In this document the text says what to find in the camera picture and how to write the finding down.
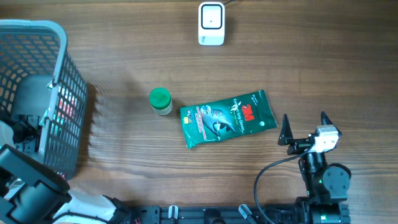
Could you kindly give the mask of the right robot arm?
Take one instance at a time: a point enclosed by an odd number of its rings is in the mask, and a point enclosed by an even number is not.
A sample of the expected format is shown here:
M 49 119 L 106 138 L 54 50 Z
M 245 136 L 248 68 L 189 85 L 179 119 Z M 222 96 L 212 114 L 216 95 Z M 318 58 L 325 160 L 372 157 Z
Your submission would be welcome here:
M 294 138 L 288 116 L 282 121 L 278 145 L 287 146 L 289 156 L 298 156 L 298 167 L 307 191 L 295 201 L 295 223 L 350 223 L 348 198 L 351 171 L 339 163 L 327 163 L 325 154 L 334 150 L 341 131 L 323 111 L 321 125 L 307 138 Z

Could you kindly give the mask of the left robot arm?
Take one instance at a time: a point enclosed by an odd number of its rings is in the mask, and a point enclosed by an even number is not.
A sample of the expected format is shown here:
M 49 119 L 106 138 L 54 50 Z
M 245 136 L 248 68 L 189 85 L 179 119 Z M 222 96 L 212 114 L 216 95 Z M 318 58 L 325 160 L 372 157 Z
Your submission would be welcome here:
M 54 171 L 15 149 L 26 130 L 1 112 L 1 221 L 4 223 L 131 223 L 116 198 L 70 190 Z

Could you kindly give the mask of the white barcode scanner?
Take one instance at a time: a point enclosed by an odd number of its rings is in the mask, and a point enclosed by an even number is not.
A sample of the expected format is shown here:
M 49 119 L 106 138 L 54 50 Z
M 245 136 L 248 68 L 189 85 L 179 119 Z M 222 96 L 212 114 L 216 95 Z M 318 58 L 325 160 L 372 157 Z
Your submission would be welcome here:
M 198 7 L 198 43 L 206 46 L 224 44 L 225 6 L 222 2 L 203 2 Z

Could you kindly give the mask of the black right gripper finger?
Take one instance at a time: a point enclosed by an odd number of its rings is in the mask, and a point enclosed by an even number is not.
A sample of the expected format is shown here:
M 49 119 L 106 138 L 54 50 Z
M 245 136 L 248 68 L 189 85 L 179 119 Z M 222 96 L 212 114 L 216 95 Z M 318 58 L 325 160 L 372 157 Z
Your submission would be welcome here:
M 338 135 L 341 136 L 341 131 L 332 123 L 332 121 L 329 119 L 324 111 L 321 112 L 320 116 L 322 125 L 333 125 L 336 128 Z
M 282 127 L 279 135 L 279 141 L 292 141 L 292 140 L 293 140 L 293 134 L 290 128 L 289 118 L 287 114 L 284 114 Z

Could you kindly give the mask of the green 3M gloves package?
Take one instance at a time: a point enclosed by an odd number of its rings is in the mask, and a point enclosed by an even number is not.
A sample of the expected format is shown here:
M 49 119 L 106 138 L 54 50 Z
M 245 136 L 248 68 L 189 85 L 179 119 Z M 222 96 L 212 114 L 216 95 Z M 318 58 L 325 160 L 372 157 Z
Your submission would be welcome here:
M 264 90 L 181 107 L 180 118 L 189 149 L 277 127 Z

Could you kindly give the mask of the green lid jar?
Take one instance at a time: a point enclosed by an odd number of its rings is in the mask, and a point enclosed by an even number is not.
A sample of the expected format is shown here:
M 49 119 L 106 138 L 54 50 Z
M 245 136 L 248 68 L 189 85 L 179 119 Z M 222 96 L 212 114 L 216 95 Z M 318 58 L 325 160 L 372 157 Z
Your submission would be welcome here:
M 152 109 L 161 116 L 172 111 L 172 96 L 166 88 L 154 88 L 149 95 L 149 102 Z

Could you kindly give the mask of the grey plastic shopping basket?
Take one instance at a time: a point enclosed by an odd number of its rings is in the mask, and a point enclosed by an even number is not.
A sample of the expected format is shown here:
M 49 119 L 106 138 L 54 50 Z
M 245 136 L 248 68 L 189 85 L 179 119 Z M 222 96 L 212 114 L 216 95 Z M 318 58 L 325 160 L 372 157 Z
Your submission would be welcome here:
M 40 116 L 39 151 L 23 152 L 66 180 L 76 173 L 86 81 L 52 21 L 1 20 L 1 112 Z

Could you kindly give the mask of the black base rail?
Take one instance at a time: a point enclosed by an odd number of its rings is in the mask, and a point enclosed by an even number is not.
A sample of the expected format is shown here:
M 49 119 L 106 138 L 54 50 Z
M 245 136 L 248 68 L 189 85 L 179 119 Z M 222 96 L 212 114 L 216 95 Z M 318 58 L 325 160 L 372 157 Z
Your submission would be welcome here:
M 245 204 L 233 207 L 134 207 L 131 223 L 336 223 L 350 224 L 345 204 L 268 204 L 261 210 Z

